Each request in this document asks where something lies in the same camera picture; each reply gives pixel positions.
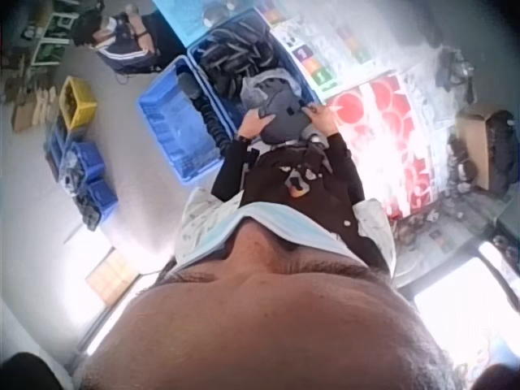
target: worker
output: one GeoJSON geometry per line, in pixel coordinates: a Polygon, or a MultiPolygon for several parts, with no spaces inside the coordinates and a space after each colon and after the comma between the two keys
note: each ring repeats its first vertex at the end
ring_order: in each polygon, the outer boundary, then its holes
{"type": "Polygon", "coordinates": [[[103,6],[81,14],[72,26],[76,46],[87,45],[115,72],[124,75],[160,72],[186,49],[159,11],[139,15],[130,4],[117,16],[103,6]]]}
{"type": "Polygon", "coordinates": [[[457,388],[390,285],[392,233],[333,114],[305,112],[329,149],[277,147],[243,174],[273,120],[245,116],[214,195],[192,194],[175,259],[90,358],[84,390],[457,388]]]}

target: cardboard box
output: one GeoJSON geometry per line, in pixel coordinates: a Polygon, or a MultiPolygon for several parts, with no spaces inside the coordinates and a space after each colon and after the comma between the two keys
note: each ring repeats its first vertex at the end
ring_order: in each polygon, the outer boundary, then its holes
{"type": "Polygon", "coordinates": [[[486,121],[499,110],[497,106],[476,103],[457,115],[457,136],[466,144],[470,160],[479,170],[476,185],[486,190],[491,188],[495,171],[493,156],[489,153],[486,121]]]}
{"type": "Polygon", "coordinates": [[[33,126],[33,113],[36,110],[36,94],[30,93],[24,102],[15,104],[11,124],[13,132],[23,132],[33,126]]]}

